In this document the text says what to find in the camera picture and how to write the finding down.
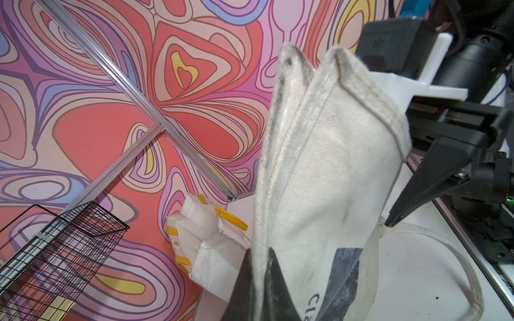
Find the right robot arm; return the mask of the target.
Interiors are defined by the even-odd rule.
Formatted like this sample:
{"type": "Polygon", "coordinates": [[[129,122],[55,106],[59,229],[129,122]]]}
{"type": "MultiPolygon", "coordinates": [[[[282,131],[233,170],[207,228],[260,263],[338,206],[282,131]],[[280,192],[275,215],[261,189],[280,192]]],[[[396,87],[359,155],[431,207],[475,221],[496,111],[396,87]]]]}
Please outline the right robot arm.
{"type": "Polygon", "coordinates": [[[408,109],[412,146],[424,158],[392,207],[388,227],[443,195],[484,204],[513,195],[513,162],[500,150],[513,113],[483,103],[513,60],[513,3],[488,13],[475,5],[467,41],[435,78],[438,85],[466,89],[467,98],[417,98],[408,109]]]}

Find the cream bag with yellow handles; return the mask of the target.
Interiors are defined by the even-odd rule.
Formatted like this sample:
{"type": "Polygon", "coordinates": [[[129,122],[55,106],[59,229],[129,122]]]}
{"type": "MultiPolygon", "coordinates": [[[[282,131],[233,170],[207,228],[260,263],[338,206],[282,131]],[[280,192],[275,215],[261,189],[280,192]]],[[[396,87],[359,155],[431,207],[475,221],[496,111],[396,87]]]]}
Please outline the cream bag with yellow handles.
{"type": "Polygon", "coordinates": [[[189,194],[179,213],[167,216],[165,234],[175,264],[198,286],[229,302],[246,250],[248,224],[204,195],[189,194]]]}

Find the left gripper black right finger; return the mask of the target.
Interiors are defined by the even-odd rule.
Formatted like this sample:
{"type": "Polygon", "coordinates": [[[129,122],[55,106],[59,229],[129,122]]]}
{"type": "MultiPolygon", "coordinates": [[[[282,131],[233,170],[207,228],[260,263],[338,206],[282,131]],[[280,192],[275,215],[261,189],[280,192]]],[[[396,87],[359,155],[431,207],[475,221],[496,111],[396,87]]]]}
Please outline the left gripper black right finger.
{"type": "Polygon", "coordinates": [[[268,321],[301,320],[291,300],[277,256],[271,247],[264,279],[264,319],[268,321]]]}

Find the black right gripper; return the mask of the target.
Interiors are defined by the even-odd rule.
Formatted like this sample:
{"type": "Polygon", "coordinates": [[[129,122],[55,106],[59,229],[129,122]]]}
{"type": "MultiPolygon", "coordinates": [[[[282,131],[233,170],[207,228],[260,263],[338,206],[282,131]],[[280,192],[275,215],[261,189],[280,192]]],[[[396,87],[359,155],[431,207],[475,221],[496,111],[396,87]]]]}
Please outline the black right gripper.
{"type": "Polygon", "coordinates": [[[390,210],[387,227],[475,178],[493,160],[513,121],[505,107],[416,97],[406,116],[414,153],[424,160],[390,210]]]}

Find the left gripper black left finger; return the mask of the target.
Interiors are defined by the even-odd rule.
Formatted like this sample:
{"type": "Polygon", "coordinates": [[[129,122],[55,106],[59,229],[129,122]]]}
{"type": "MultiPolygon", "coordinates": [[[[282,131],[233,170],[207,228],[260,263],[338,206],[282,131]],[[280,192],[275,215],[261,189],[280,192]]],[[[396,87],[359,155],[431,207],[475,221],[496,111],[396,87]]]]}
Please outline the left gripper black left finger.
{"type": "Polygon", "coordinates": [[[247,249],[234,290],[221,321],[250,320],[252,303],[252,250],[247,249]]]}

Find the cream canvas bag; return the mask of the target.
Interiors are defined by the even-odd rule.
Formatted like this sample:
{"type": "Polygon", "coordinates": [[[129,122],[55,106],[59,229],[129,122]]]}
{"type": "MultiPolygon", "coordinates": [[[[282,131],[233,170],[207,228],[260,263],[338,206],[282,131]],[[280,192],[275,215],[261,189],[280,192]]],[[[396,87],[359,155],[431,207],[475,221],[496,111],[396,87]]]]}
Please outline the cream canvas bag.
{"type": "Polygon", "coordinates": [[[411,148],[406,115],[351,52],[333,47],[314,68],[283,45],[256,184],[250,320],[265,320],[270,247],[301,320],[368,317],[381,213],[411,148]]]}

